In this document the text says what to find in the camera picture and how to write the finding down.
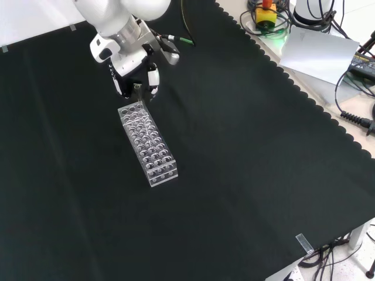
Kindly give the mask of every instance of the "table leg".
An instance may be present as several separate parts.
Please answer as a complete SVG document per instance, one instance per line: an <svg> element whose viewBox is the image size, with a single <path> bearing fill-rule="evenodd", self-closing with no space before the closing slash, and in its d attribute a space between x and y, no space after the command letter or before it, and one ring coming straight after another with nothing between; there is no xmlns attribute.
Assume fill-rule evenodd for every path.
<svg viewBox="0 0 375 281"><path fill-rule="evenodd" d="M375 272L375 261L369 271L366 272L366 277L369 279L374 278L374 272Z"/></svg>
<svg viewBox="0 0 375 281"><path fill-rule="evenodd" d="M357 227L353 230L352 236L350 237L349 247L352 250L356 250L362 244L363 238L366 235L367 230L369 229L371 221L366 222L365 224Z"/></svg>

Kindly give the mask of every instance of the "black wire bundle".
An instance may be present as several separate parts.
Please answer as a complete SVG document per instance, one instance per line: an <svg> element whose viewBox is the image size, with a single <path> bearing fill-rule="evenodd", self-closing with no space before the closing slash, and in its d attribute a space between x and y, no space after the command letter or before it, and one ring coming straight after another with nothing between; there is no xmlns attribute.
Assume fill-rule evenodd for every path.
<svg viewBox="0 0 375 281"><path fill-rule="evenodd" d="M356 250L348 258L346 258L346 259L344 259L342 261L339 261L339 262L335 262L335 259L333 257L333 249L334 249L334 247L341 246L341 245L344 245L346 243L349 243L349 239L350 239L350 234L348 235L348 237L346 239L344 237L341 237L339 239L334 240L329 245L324 246L321 249L316 250L311 256L308 256L307 258L303 259L302 262L300 262L298 266L300 266L302 268L314 268L314 267L317 266L318 269L314 273L314 281L316 281L318 279L319 274L321 275L320 276L320 281L321 281L323 279L323 274L324 274L325 268L327 266L332 265L332 269L331 269L331 272L330 272L330 281L332 281L333 280L333 266L335 264L339 263L339 262L343 262L343 261L347 260L349 257L351 257L352 255L354 255L360 249L359 248L358 250ZM327 262L328 262L328 259L329 259L330 255L332 255L332 263L330 263L330 264L327 265ZM307 262L308 259L311 259L314 256L318 256L318 260L317 261L311 262L311 263Z"/></svg>

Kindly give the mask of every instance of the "table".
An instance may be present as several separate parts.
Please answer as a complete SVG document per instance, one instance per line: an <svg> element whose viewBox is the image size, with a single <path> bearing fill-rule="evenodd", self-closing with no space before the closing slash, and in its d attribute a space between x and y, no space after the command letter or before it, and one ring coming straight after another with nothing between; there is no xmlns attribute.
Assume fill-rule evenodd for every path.
<svg viewBox="0 0 375 281"><path fill-rule="evenodd" d="M163 87L149 105L179 168L161 189L149 189L118 119L126 101L88 52L92 28L2 54L8 279L262 280L304 256L299 233L316 248L373 217L370 158L213 1L187 11L200 46L181 46L176 68L158 61ZM152 27L183 34L178 20L173 1ZM336 196L343 205L333 209Z"/></svg>

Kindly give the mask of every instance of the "white paper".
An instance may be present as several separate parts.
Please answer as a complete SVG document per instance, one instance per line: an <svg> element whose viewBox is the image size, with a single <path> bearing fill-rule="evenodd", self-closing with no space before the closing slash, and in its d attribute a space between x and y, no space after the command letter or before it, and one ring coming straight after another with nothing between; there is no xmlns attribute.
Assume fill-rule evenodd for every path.
<svg viewBox="0 0 375 281"><path fill-rule="evenodd" d="M349 39L293 26L282 48L280 65L336 84L358 46Z"/></svg>

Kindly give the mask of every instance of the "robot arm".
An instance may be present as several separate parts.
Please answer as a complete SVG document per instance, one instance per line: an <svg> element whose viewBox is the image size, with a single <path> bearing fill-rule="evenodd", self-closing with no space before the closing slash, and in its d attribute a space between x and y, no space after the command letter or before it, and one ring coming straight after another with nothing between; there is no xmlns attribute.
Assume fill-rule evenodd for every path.
<svg viewBox="0 0 375 281"><path fill-rule="evenodd" d="M73 0L76 8L102 37L118 33L131 14L143 20L160 18L171 0Z"/></svg>
<svg viewBox="0 0 375 281"><path fill-rule="evenodd" d="M110 72L117 91L121 83L146 64L149 92L155 95L159 86L159 71L148 57L162 50L170 64L176 64L179 55L172 42L156 39L144 20L160 18L171 0L73 0L76 8L93 25L98 34L90 44L93 57L99 63L111 59Z"/></svg>

